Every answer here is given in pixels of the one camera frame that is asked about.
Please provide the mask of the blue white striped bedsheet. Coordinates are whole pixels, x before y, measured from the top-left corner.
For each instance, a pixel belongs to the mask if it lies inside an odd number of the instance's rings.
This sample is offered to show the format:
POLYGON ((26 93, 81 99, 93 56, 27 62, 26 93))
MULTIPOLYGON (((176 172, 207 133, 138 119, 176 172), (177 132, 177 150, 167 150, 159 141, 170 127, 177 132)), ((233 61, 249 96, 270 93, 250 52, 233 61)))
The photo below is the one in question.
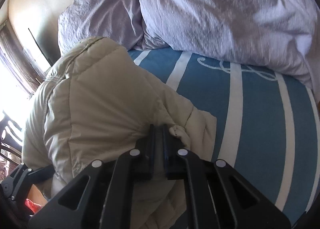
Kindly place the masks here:
POLYGON ((223 159, 294 224, 319 194, 319 115, 312 91, 267 68, 171 48, 130 50, 134 63, 217 119, 223 159))

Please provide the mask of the lavender crinkled duvet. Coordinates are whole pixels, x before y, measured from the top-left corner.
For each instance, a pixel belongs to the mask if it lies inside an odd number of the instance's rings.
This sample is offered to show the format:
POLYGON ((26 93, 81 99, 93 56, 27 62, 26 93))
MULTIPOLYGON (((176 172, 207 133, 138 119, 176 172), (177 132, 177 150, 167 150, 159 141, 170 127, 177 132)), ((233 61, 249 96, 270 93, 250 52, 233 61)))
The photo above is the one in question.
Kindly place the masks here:
POLYGON ((319 97, 315 0, 73 0, 58 20, 61 53, 91 36, 265 66, 319 97))

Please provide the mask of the cream puffer jacket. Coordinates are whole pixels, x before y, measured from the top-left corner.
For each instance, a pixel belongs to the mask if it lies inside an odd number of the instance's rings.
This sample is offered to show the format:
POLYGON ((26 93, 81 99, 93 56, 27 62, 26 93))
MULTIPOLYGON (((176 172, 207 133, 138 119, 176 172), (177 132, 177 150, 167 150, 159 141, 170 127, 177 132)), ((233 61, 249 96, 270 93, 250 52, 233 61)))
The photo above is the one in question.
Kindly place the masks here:
POLYGON ((134 184, 130 228, 170 228, 187 204, 183 180, 165 175, 162 127, 209 161, 216 122, 137 66, 124 47, 93 37, 62 56, 33 96, 22 162, 33 170, 53 165, 53 177, 36 185, 50 201, 92 161, 115 161, 154 125, 153 176, 134 184))

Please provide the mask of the black flat panel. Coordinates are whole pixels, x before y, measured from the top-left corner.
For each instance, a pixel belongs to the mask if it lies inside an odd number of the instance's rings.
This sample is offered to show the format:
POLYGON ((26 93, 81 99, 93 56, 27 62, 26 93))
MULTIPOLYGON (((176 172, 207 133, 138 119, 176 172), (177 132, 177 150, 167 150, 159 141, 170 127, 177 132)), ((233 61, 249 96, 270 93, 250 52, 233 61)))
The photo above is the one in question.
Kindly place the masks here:
POLYGON ((53 66, 61 56, 57 41, 48 29, 42 29, 38 33, 32 32, 30 28, 28 31, 49 65, 53 66))

